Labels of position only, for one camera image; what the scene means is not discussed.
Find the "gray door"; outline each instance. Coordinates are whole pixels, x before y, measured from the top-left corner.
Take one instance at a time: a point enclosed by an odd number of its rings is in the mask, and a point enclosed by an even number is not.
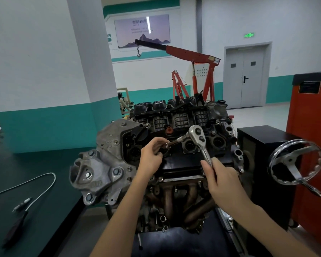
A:
[[[227,108],[259,106],[265,47],[227,50],[223,99]]]

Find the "gray vertical pipe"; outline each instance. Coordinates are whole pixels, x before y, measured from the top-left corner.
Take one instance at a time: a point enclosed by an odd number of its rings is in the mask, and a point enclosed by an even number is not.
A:
[[[202,0],[196,0],[197,52],[202,53]]]

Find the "black label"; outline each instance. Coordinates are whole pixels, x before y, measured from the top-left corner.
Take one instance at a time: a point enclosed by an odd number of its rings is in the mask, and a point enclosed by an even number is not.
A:
[[[300,84],[299,93],[318,94],[320,90],[321,81],[302,82]]]

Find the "dark green tabletop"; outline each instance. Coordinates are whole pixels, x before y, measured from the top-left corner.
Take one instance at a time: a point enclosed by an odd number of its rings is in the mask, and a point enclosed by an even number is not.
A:
[[[53,181],[46,175],[14,190],[0,194],[0,256],[38,256],[81,199],[69,182],[69,166],[78,153],[90,148],[10,153],[0,131],[0,191],[47,172],[56,174],[55,185],[29,209],[20,240],[10,249],[1,248],[5,235],[17,219],[13,207],[29,197],[37,198]]]

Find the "engine block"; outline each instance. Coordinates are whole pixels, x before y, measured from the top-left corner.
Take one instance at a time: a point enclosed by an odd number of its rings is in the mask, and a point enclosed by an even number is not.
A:
[[[115,209],[137,172],[141,148],[154,137],[173,141],[195,124],[204,131],[209,155],[243,173],[243,152],[226,107],[223,100],[206,103],[200,94],[136,104],[129,120],[118,119],[98,132],[97,148],[80,154],[70,168],[70,182],[86,205],[101,202]],[[163,162],[145,191],[136,233],[178,226],[199,232],[215,207],[200,164],[203,156],[191,140],[161,150]]]

